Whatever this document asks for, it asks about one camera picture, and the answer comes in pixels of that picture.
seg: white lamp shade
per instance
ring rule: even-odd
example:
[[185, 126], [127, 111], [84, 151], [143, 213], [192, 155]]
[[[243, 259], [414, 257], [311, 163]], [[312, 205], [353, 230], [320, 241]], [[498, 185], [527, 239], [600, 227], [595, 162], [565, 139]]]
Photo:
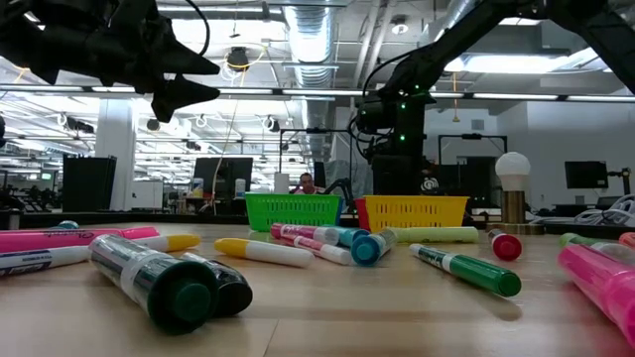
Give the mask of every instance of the white lamp shade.
[[529, 160], [519, 153], [507, 153], [496, 162], [496, 174], [505, 191], [525, 190], [529, 172]]

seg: plastic basket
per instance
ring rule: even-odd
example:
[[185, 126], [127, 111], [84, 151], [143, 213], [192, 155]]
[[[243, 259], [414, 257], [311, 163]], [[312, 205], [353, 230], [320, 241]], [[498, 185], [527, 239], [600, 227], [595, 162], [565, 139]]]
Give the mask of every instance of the plastic basket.
[[368, 224], [368, 212], [366, 211], [366, 198], [355, 198], [355, 207], [357, 207], [359, 228], [370, 231], [370, 225]]
[[268, 232], [274, 223], [324, 225], [339, 223], [341, 197], [330, 194], [247, 193], [249, 226]]
[[384, 227], [459, 227], [468, 197], [367, 195], [370, 231]]

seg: red basket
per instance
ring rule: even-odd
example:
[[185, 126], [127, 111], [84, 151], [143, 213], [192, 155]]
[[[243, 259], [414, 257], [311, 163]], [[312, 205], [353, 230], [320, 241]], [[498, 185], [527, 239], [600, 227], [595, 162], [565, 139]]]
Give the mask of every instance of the red basket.
[[365, 229], [370, 232], [370, 223], [368, 222], [368, 211], [366, 211], [366, 198], [355, 198], [355, 206], [357, 207], [359, 228]]

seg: dark green marker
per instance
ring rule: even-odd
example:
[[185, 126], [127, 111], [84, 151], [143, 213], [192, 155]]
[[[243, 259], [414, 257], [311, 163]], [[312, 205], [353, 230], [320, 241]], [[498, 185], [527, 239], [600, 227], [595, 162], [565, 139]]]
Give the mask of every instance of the dark green marker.
[[502, 297], [512, 297], [521, 289], [516, 273], [505, 268], [421, 244], [411, 244], [410, 250], [424, 262]]

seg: desk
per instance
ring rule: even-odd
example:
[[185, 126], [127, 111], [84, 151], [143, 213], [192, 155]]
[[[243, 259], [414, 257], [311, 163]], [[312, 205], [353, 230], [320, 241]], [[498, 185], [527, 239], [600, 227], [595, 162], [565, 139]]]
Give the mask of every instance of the desk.
[[[141, 224], [120, 224], [127, 227]], [[618, 328], [556, 265], [556, 236], [524, 237], [525, 254], [499, 263], [523, 290], [504, 299], [474, 289], [396, 247], [377, 268], [317, 260], [308, 269], [219, 256], [212, 242], [247, 226], [156, 224], [203, 236], [198, 250], [242, 272], [253, 304], [195, 333], [165, 336], [88, 264], [12, 277], [0, 289], [2, 357], [377, 356], [626, 357]], [[495, 261], [478, 245], [441, 245]]]

